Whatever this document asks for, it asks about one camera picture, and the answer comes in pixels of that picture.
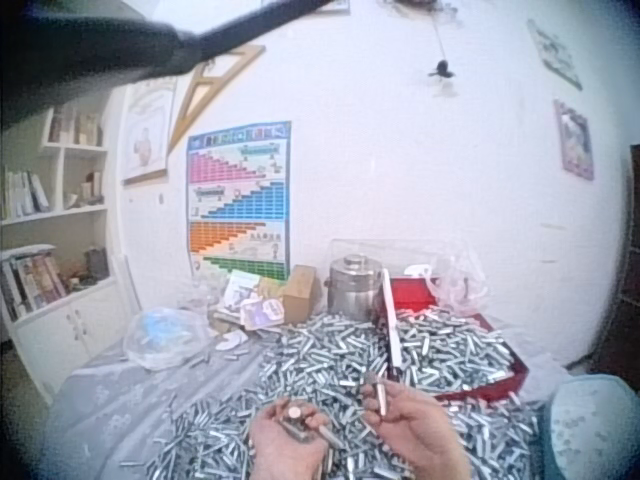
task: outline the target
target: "gray tablecloth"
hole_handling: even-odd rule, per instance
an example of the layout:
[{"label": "gray tablecloth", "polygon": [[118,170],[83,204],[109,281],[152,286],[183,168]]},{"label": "gray tablecloth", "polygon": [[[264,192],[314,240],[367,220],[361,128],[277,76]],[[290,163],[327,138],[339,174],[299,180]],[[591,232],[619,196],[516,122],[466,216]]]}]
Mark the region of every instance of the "gray tablecloth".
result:
[{"label": "gray tablecloth", "polygon": [[[525,401],[548,398],[568,377],[566,370],[529,341],[522,329],[490,320],[530,369],[521,397]],[[147,462],[156,456],[161,445],[154,439],[171,434],[167,406],[174,394],[173,410],[180,414],[205,396],[222,398],[255,381],[265,345],[251,339],[243,347],[250,353],[240,361],[225,361],[224,353],[211,347],[209,364],[197,363],[202,357],[198,354],[181,367],[149,372],[122,361],[122,345],[114,345],[74,372],[55,398],[40,478],[144,478],[144,469],[123,468],[120,462]]]}]

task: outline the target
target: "string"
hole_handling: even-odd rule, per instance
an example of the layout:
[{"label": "string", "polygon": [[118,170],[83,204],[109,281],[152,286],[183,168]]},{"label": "string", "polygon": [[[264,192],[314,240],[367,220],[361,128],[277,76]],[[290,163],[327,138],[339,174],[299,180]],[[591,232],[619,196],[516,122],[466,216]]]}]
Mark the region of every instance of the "string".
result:
[{"label": "string", "polygon": [[440,30],[438,30],[438,24],[436,23],[435,17],[431,17],[431,21],[433,22],[433,29],[436,31],[436,37],[438,37],[438,43],[440,44],[440,52],[442,53],[442,59],[447,59],[447,54],[444,53],[444,45],[442,44],[442,39],[440,38]]}]

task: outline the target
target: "pile of metal rods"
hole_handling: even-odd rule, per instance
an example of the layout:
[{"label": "pile of metal rods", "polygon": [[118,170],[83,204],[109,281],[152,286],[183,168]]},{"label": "pile of metal rods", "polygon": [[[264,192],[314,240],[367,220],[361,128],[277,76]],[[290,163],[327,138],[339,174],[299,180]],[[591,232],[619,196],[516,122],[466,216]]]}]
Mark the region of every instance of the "pile of metal rods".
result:
[{"label": "pile of metal rods", "polygon": [[[499,334],[438,310],[411,318],[400,312],[400,317],[407,321],[399,326],[405,383],[434,393],[454,391],[454,386],[472,388],[492,381],[497,371],[508,371]],[[326,478],[411,476],[408,465],[361,420],[357,391],[364,373],[384,374],[388,368],[385,342],[372,325],[323,314],[302,326],[284,328],[272,340],[254,388],[198,402],[172,419],[173,437],[146,464],[148,479],[248,478],[251,419],[285,395],[324,410],[345,445],[327,456]],[[469,454],[474,478],[522,478],[528,468],[528,444],[537,432],[529,408],[515,396],[492,405],[470,400],[445,406]]]}]

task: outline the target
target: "steel pot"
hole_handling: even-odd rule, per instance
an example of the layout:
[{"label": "steel pot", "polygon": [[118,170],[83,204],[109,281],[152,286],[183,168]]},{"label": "steel pot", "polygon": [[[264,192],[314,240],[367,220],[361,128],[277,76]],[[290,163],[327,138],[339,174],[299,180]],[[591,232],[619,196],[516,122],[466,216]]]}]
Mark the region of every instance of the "steel pot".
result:
[{"label": "steel pot", "polygon": [[327,282],[330,313],[360,322],[377,318],[374,299],[380,290],[382,264],[365,255],[347,255],[331,263]]}]

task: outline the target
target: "wall poster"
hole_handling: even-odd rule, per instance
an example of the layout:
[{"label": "wall poster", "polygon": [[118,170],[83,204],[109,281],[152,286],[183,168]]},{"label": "wall poster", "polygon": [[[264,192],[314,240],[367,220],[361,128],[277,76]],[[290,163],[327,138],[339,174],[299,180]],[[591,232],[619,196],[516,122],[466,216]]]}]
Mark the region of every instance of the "wall poster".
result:
[{"label": "wall poster", "polygon": [[289,275],[291,122],[196,135],[187,146],[187,231],[193,273]]},{"label": "wall poster", "polygon": [[166,173],[176,83],[176,77],[164,77],[129,87],[121,152],[124,183]]},{"label": "wall poster", "polygon": [[593,150],[587,119],[559,100],[555,101],[555,107],[564,169],[578,177],[593,180]]},{"label": "wall poster", "polygon": [[528,25],[542,63],[578,90],[582,90],[582,84],[569,49],[557,36],[545,32],[533,20],[529,20]]}]

